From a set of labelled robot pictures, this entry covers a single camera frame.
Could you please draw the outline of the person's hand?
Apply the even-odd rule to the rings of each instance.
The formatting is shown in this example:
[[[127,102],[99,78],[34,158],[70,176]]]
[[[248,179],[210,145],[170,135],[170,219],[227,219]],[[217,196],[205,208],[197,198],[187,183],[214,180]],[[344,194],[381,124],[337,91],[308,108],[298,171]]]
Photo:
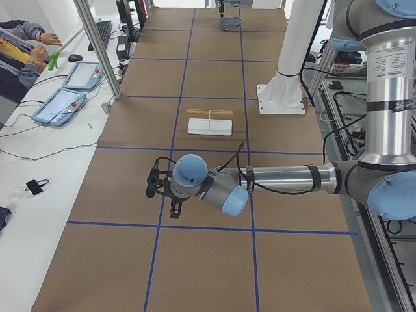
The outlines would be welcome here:
[[[40,41],[49,46],[62,46],[61,39],[55,33],[51,32],[43,32],[40,35]]]

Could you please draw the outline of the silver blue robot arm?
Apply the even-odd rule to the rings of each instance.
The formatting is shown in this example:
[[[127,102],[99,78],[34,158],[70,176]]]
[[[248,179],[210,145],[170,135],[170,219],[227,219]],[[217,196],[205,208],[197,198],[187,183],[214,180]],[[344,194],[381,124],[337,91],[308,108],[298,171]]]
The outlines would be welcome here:
[[[224,17],[224,12],[225,12],[225,4],[228,3],[230,4],[232,7],[237,8],[240,5],[240,1],[234,1],[234,0],[216,0],[215,1],[216,6],[218,7],[218,12],[220,14],[220,17],[223,18]]]
[[[237,216],[257,189],[290,195],[344,194],[389,220],[415,216],[415,2],[337,1],[332,40],[338,50],[367,50],[364,153],[355,161],[321,166],[218,170],[198,155],[185,155],[169,180],[172,218],[179,217],[181,204],[191,196]]]

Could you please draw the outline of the person forearm grey sleeve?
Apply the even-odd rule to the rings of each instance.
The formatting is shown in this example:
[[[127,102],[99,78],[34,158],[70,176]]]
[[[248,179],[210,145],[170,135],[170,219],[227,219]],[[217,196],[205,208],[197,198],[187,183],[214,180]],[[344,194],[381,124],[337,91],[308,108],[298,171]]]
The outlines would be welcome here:
[[[46,32],[41,25],[23,20],[1,22],[1,28],[23,40],[39,41],[38,34]]]

